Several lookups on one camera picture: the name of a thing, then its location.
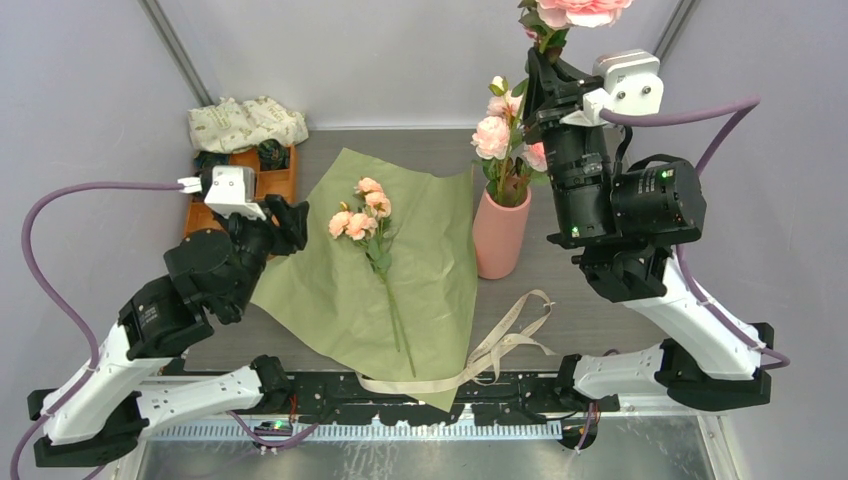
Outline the deep pink flower stem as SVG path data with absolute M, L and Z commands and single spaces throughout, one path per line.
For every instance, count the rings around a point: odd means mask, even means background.
M 548 180 L 548 166 L 542 142 L 525 144 L 521 153 L 521 175 L 530 183 L 541 184 Z

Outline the beige ribbon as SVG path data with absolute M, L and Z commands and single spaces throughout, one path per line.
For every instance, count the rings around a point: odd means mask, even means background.
M 510 328 L 518 320 L 525 305 L 531 297 L 543 301 L 545 313 L 517 333 L 510 333 Z M 492 328 L 489 334 L 469 354 L 465 368 L 457 375 L 440 380 L 429 381 L 381 381 L 366 378 L 357 373 L 359 385 L 366 391 L 377 394 L 433 394 L 456 389 L 471 381 L 477 385 L 494 384 L 500 377 L 501 359 L 519 346 L 539 348 L 546 356 L 556 356 L 557 353 L 533 338 L 550 317 L 555 303 L 539 289 L 534 289 L 521 296 Z

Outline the pale pink single flower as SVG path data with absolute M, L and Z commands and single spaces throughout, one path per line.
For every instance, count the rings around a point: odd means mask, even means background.
M 531 173 L 520 155 L 522 95 L 514 94 L 506 77 L 497 75 L 489 83 L 492 94 L 486 116 L 471 136 L 471 145 L 487 181 L 486 192 L 503 207 L 517 207 L 526 200 Z

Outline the orange and green wrapping paper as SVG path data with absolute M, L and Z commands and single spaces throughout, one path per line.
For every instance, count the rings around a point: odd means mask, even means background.
M 331 217 L 369 177 L 393 205 L 385 279 Z M 342 150 L 308 195 L 306 247 L 270 261 L 253 303 L 317 353 L 382 382 L 447 380 L 465 368 L 477 295 L 473 174 L 437 177 Z

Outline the large pink peony stem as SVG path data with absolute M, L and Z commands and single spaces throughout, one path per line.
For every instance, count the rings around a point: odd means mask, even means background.
M 631 5 L 631 0 L 524 0 L 519 23 L 536 51 L 557 58 L 572 29 L 611 26 Z

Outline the pink flower bouquet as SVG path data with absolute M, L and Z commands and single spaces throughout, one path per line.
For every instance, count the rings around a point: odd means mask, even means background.
M 410 372 L 416 378 L 411 345 L 389 279 L 393 266 L 391 247 L 397 235 L 392 229 L 391 200 L 383 186 L 370 177 L 361 177 L 356 182 L 353 196 L 358 201 L 357 206 L 353 208 L 344 201 L 340 202 L 338 211 L 328 221 L 327 231 L 333 239 L 349 239 L 365 254 L 369 267 L 386 293 L 395 349 L 406 354 Z

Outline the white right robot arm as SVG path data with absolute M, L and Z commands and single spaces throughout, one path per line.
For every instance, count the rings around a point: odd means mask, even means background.
M 526 67 L 523 133 L 545 153 L 558 223 L 549 241 L 572 252 L 600 297 L 666 335 L 637 352 L 564 357 L 558 403 L 597 411 L 618 395 L 664 394 L 707 412 L 767 404 L 762 359 L 773 354 L 773 328 L 742 322 L 710 298 L 683 257 L 703 233 L 703 164 L 655 154 L 625 165 L 625 148 L 609 152 L 603 134 L 608 124 L 631 131 L 721 115 L 736 124 L 752 103 L 661 115 L 659 61 L 642 50 L 602 57 L 584 73 L 531 48 Z

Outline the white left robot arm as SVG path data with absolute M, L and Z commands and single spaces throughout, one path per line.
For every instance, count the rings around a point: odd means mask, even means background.
M 41 468 L 99 467 L 153 434 L 221 412 L 277 413 L 292 397 L 280 360 L 261 355 L 221 376 L 142 392 L 141 383 L 209 338 L 214 324 L 240 321 L 272 256 L 304 249 L 309 204 L 267 195 L 261 215 L 233 214 L 221 229 L 200 230 L 168 250 L 165 275 L 146 283 L 120 309 L 97 350 L 62 387 L 36 390 L 27 402 L 43 434 L 33 446 Z

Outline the pink cylindrical vase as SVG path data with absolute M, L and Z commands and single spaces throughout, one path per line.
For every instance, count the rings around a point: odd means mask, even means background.
M 505 207 L 484 190 L 473 221 L 472 236 L 478 275 L 497 280 L 516 268 L 530 212 L 532 192 L 522 204 Z

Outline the orange wooden compartment tray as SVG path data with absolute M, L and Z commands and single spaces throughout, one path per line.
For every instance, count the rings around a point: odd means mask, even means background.
M 286 170 L 261 171 L 256 147 L 242 153 L 230 154 L 230 164 L 253 169 L 256 173 L 256 199 L 262 200 L 266 194 L 283 196 L 289 204 L 296 202 L 296 176 L 298 169 L 298 154 L 294 146 L 287 146 L 290 151 L 290 166 Z M 212 210 L 203 203 L 202 196 L 195 194 L 188 207 L 184 226 L 184 236 L 196 230 L 217 229 L 222 227 L 214 219 Z

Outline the teal dark rolled item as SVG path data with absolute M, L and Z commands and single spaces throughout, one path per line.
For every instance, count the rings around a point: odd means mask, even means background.
M 196 171 L 212 169 L 216 166 L 229 165 L 230 154 L 201 151 L 196 154 L 193 164 Z

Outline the dark green rolled item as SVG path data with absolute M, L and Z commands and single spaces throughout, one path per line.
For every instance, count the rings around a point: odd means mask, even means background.
M 261 171 L 286 170 L 290 166 L 290 151 L 275 139 L 269 139 L 256 146 Z

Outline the cream printed cloth bag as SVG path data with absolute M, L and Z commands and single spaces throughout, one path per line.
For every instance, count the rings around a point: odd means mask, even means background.
M 190 109 L 187 119 L 198 152 L 241 153 L 269 140 L 292 146 L 309 138 L 304 114 L 268 96 L 241 103 L 221 97 L 217 105 Z

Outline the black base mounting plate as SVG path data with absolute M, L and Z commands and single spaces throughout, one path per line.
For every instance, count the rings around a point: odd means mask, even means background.
M 592 401 L 565 386 L 555 372 L 507 371 L 482 384 L 466 382 L 432 394 L 379 394 L 366 390 L 352 372 L 295 372 L 283 392 L 269 404 L 245 414 L 280 414 L 306 424 L 335 422 L 364 426 L 453 425 L 468 408 L 475 426 L 521 426 L 577 418 Z

